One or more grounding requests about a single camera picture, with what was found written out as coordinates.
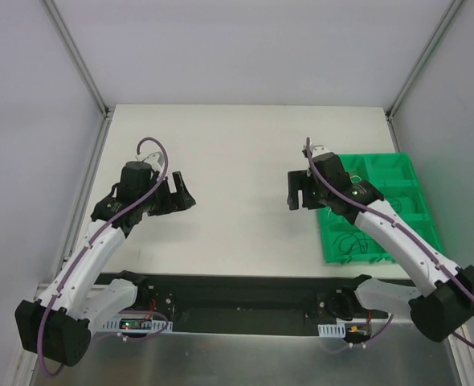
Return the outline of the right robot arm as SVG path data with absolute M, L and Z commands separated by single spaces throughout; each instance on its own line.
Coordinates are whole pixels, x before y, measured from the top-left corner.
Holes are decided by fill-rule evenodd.
M 353 182 L 341 158 L 306 144 L 304 170 L 288 172 L 290 210 L 329 208 L 370 236 L 409 276 L 395 285 L 362 275 L 341 307 L 350 317 L 369 309 L 409 318 L 420 333 L 441 342 L 474 317 L 474 266 L 462 268 L 418 235 L 369 181 Z

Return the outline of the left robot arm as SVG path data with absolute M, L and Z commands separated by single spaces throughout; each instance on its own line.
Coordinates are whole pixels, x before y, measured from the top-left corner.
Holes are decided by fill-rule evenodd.
M 23 300 L 14 316 L 22 348 L 39 360 L 72 367 L 82 359 L 92 336 L 124 309 L 151 312 L 148 280 L 137 273 L 118 273 L 100 294 L 89 291 L 110 257 L 144 216 L 186 211 L 196 204 L 181 172 L 170 177 L 162 166 L 127 162 L 118 183 L 91 214 L 80 246 L 53 282 L 34 300 Z

